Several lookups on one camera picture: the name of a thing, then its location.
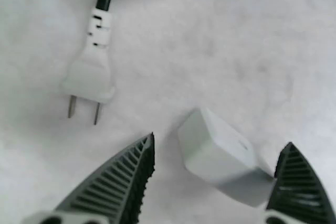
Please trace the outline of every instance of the white adapter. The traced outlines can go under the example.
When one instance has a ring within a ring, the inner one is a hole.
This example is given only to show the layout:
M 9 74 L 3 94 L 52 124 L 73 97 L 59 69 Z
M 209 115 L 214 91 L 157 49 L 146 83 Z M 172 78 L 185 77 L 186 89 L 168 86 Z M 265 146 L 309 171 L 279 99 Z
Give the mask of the white adapter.
M 274 179 L 252 144 L 208 109 L 178 130 L 185 167 L 227 196 L 252 207 L 266 202 Z

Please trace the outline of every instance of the ribbed grip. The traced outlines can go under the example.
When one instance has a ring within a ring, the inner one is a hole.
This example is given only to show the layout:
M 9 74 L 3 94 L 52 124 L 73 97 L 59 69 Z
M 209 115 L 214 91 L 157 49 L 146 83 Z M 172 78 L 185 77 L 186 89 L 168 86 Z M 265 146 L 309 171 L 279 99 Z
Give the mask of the ribbed grip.
M 104 215 L 111 224 L 138 223 L 145 185 L 154 172 L 154 155 L 150 134 L 99 167 L 56 210 Z
M 317 175 L 300 151 L 289 143 L 280 153 L 278 178 L 267 209 L 310 224 L 335 224 L 336 219 Z

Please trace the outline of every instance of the white plug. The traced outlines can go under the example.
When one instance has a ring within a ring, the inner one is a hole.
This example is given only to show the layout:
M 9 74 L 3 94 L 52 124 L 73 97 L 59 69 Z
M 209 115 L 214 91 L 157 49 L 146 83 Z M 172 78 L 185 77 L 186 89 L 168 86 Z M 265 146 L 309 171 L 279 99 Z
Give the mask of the white plug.
M 71 95 L 68 117 L 73 115 L 76 97 L 98 103 L 107 103 L 114 94 L 108 49 L 111 35 L 111 14 L 94 8 L 89 23 L 86 45 L 82 53 L 70 65 L 68 74 L 61 84 L 62 90 Z

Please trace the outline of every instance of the white cloth background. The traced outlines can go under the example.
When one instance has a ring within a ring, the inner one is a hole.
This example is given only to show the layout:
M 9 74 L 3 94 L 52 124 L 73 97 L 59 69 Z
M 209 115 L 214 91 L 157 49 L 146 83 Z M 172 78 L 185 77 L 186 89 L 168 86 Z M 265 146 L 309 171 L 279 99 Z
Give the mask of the white cloth background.
M 113 0 L 117 92 L 95 104 L 58 85 L 96 0 L 0 0 L 0 220 L 53 209 L 123 147 L 156 137 L 140 223 L 253 223 L 190 175 L 176 128 L 204 105 L 274 166 L 293 141 L 336 203 L 336 0 Z

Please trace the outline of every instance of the plug prong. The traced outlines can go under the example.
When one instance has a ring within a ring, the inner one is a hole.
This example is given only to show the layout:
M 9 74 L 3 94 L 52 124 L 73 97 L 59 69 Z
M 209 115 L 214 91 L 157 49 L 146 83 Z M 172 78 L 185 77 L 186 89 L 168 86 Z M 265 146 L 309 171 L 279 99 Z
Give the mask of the plug prong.
M 76 96 L 74 95 L 70 96 L 69 108 L 68 108 L 68 118 L 71 118 L 73 114 L 75 113 L 76 99 L 77 99 Z
M 94 117 L 94 120 L 95 120 L 94 125 L 97 125 L 99 112 L 100 112 L 100 102 L 97 103 L 96 114 L 95 114 L 95 117 Z

